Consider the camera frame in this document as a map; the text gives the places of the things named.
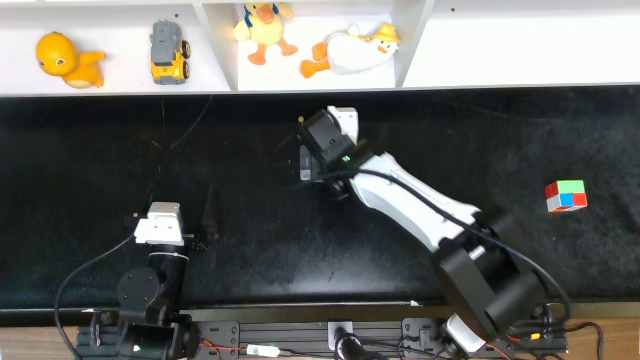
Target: green cube face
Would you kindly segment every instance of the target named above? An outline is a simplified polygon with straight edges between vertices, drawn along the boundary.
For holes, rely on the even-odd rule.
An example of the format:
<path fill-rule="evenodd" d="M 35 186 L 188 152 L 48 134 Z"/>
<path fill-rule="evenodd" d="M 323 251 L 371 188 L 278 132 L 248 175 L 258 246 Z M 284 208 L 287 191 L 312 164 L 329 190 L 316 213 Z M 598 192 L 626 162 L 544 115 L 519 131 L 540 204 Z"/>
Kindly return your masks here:
<path fill-rule="evenodd" d="M 558 192 L 560 194 L 584 193 L 584 182 L 582 180 L 560 180 L 558 181 Z"/>

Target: toy truck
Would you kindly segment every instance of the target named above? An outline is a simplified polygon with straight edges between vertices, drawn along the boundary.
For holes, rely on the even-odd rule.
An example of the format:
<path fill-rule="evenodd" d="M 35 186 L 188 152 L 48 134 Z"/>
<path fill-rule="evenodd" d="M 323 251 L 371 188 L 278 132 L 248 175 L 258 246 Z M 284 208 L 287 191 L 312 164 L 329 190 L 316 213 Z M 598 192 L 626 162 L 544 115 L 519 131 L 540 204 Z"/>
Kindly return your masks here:
<path fill-rule="evenodd" d="M 189 78 L 191 46 L 182 38 L 176 23 L 158 21 L 153 24 L 151 40 L 151 74 L 160 85 L 183 84 Z"/>

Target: colorful cube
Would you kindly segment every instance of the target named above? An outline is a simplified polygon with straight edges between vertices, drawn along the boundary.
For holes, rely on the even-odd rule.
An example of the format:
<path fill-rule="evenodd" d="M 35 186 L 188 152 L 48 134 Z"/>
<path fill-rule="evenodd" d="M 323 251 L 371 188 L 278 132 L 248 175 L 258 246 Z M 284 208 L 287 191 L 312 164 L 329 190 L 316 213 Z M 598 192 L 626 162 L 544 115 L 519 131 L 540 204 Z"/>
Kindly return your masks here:
<path fill-rule="evenodd" d="M 549 212 L 574 211 L 587 207 L 587 194 L 582 180 L 559 180 L 547 186 L 544 191 Z"/>

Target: duck plush toy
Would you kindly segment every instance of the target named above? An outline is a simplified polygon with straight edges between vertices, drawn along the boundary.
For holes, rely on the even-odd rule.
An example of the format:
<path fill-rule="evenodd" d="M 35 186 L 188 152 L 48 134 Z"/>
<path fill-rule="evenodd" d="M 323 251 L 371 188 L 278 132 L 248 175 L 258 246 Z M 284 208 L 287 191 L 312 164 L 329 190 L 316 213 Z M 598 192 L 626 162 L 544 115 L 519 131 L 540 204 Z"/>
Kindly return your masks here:
<path fill-rule="evenodd" d="M 329 69 L 341 75 L 359 73 L 391 59 L 399 44 L 396 28 L 391 24 L 382 24 L 371 37 L 360 35 L 354 25 L 348 31 L 334 33 L 327 41 L 314 45 L 315 61 L 304 60 L 300 72 L 305 78 Z"/>
<path fill-rule="evenodd" d="M 98 61 L 104 60 L 105 53 L 81 53 L 69 38 L 60 33 L 43 36 L 36 45 L 36 57 L 42 71 L 62 77 L 72 88 L 101 87 L 104 84 Z"/>
<path fill-rule="evenodd" d="M 245 16 L 233 31 L 233 36 L 238 41 L 249 38 L 258 44 L 258 50 L 249 55 L 249 61 L 256 65 L 264 65 L 267 60 L 265 54 L 267 47 L 278 45 L 282 55 L 290 56 L 298 51 L 298 48 L 288 44 L 282 35 L 284 23 L 280 15 L 287 19 L 293 17 L 293 10 L 282 3 L 246 3 L 244 5 Z"/>

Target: toy wheel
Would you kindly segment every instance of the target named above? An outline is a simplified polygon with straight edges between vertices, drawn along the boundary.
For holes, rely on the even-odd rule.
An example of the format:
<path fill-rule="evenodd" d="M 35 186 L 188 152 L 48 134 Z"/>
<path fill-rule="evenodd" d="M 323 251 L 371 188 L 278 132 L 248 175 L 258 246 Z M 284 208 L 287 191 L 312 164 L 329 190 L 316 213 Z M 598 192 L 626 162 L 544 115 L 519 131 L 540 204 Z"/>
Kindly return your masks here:
<path fill-rule="evenodd" d="M 189 64 L 186 61 L 182 65 L 182 74 L 184 75 L 185 80 L 187 80 L 189 78 L 189 75 L 191 75 L 189 70 Z"/>
<path fill-rule="evenodd" d="M 182 56 L 184 56 L 185 59 L 191 57 L 191 45 L 189 45 L 186 40 L 182 40 Z"/>

